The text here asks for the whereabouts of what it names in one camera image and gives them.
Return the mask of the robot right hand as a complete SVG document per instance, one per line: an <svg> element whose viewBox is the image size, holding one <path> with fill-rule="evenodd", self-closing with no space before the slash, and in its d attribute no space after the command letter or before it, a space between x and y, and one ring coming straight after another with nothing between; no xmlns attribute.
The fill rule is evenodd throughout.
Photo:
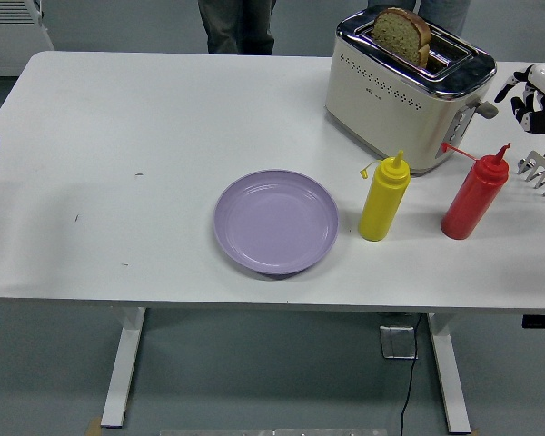
<svg viewBox="0 0 545 436"><path fill-rule="evenodd" d="M532 64L515 71L494 98L503 101L509 91L524 83L523 96L510 99L511 110L521 128L530 134L545 134L545 64Z"/></svg>

